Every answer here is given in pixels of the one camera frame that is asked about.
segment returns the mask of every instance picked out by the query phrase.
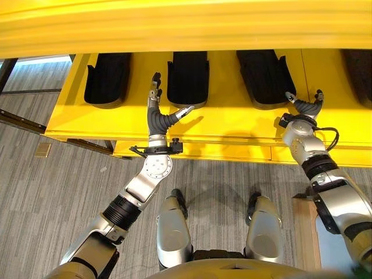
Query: gray carpet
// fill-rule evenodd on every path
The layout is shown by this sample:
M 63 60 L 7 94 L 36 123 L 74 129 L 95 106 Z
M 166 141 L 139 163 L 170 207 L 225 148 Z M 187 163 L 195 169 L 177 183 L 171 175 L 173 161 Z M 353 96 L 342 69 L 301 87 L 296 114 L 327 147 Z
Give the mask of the gray carpet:
M 0 108 L 46 124 L 57 96 L 0 96 Z M 39 142 L 52 142 L 46 159 L 34 157 Z M 245 245 L 246 205 L 250 194 L 260 190 L 277 205 L 285 263 L 295 266 L 291 197 L 308 185 L 299 166 L 173 162 L 171 175 L 119 247 L 111 278 L 145 278 L 158 271 L 155 218 L 174 187 L 185 193 L 194 248 L 230 251 L 242 251 Z M 0 124 L 0 278 L 46 275 L 142 164 L 143 159 L 121 160 Z M 371 198 L 371 169 L 346 171 Z

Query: black clamp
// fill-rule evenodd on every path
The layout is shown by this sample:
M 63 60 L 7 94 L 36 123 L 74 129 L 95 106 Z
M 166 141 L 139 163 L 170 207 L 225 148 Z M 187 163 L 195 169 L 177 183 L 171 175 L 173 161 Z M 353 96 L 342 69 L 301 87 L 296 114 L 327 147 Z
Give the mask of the black clamp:
M 312 126 L 314 131 L 316 130 L 317 123 L 311 117 L 309 117 L 307 115 L 292 115 L 290 113 L 284 113 L 282 115 L 282 117 L 280 118 L 280 121 L 279 121 L 279 126 L 283 127 L 283 128 L 286 128 L 290 122 L 295 121 L 295 120 L 306 121 L 306 122 L 310 123 L 310 125 Z
M 169 146 L 138 147 L 134 145 L 129 150 L 139 154 L 143 158 L 147 158 L 148 155 L 174 155 L 184 151 L 183 143 L 180 142 L 179 138 L 173 138 Z

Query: black cable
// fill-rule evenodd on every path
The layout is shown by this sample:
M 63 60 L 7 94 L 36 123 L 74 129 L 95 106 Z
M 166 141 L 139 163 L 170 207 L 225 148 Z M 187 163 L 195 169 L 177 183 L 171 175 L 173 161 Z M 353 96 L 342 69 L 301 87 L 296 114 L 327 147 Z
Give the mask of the black cable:
M 333 139 L 333 142 L 330 144 L 330 146 L 328 146 L 327 151 L 332 150 L 336 146 L 336 144 L 338 142 L 338 139 L 339 139 L 339 133 L 338 133 L 336 128 L 333 128 L 333 127 L 324 127 L 324 128 L 315 127 L 315 130 L 316 131 L 333 131 L 333 132 L 335 132 L 336 136 Z

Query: yellow shelf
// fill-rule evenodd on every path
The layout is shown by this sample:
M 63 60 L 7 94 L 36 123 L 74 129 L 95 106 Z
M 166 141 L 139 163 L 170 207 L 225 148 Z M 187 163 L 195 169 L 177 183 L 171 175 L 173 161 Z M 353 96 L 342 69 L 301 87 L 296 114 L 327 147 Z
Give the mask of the yellow shelf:
M 280 50 L 286 55 L 298 96 L 308 99 L 301 50 Z M 166 98 L 167 61 L 171 52 L 135 53 L 132 59 L 129 89 L 119 108 L 99 109 L 84 102 L 87 65 L 97 55 L 77 55 L 59 95 L 45 135 L 58 138 L 93 138 L 147 141 L 146 104 L 154 72 L 162 73 L 164 95 L 160 109 L 164 114 L 177 109 Z M 210 63 L 209 97 L 206 106 L 194 110 L 169 130 L 169 137 L 184 142 L 268 144 L 281 142 L 276 118 L 288 108 L 258 110 L 252 106 L 235 51 L 208 52 Z
M 372 48 L 370 0 L 12 0 L 0 58 L 59 53 Z
M 308 99 L 309 91 L 313 98 L 316 88 L 324 91 L 325 103 L 318 124 L 339 130 L 338 146 L 372 148 L 372 112 L 353 96 L 339 50 L 292 49 L 277 51 L 277 55 L 286 55 L 298 97 Z M 146 99 L 154 72 L 163 74 L 162 112 L 176 110 L 165 93 L 167 61 L 172 59 L 171 52 L 133 55 L 127 98 L 116 109 L 99 109 L 84 102 L 87 65 L 94 65 L 96 58 L 94 54 L 76 56 L 45 135 L 58 139 L 146 141 Z M 255 109 L 239 73 L 235 51 L 208 52 L 208 59 L 210 85 L 207 104 L 171 127 L 169 138 L 179 137 L 192 144 L 283 145 L 281 133 L 284 130 L 278 128 L 277 119 L 284 112 L 293 113 L 294 108 L 288 105 L 275 110 Z M 325 142 L 331 142 L 334 137 L 332 132 L 319 135 Z
M 337 49 L 302 50 L 309 95 L 324 92 L 319 127 L 335 127 L 339 142 L 347 146 L 372 146 L 372 110 L 362 106 L 353 92 L 341 52 Z M 317 132 L 331 142 L 333 132 Z
M 129 147 L 147 146 L 147 141 L 117 141 L 113 156 L 138 156 Z M 336 147 L 330 155 L 339 166 L 372 167 L 372 149 Z M 184 143 L 176 159 L 229 160 L 239 162 L 297 164 L 287 146 Z

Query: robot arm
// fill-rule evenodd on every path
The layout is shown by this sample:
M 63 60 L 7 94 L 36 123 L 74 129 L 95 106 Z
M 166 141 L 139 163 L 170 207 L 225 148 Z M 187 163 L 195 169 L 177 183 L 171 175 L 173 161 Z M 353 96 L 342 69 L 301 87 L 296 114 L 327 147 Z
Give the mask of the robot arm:
M 281 118 L 279 125 L 285 127 L 283 140 L 310 180 L 318 214 L 329 232 L 344 237 L 351 258 L 371 270 L 372 206 L 328 153 L 338 141 L 337 130 L 317 128 L 315 119 L 323 104 L 323 93 L 318 90 L 315 103 L 300 101 L 289 92 L 286 96 L 299 115 L 285 113 Z M 336 132 L 334 142 L 327 149 L 314 135 L 316 130 Z
M 108 278 L 119 258 L 116 245 L 122 243 L 130 226 L 157 192 L 159 183 L 170 174 L 172 160 L 169 155 L 181 153 L 183 145 L 173 139 L 167 146 L 167 130 L 194 107 L 162 115 L 159 86 L 160 73 L 155 73 L 148 96 L 149 146 L 130 148 L 145 158 L 142 170 L 124 186 L 106 210 L 93 219 L 47 279 Z

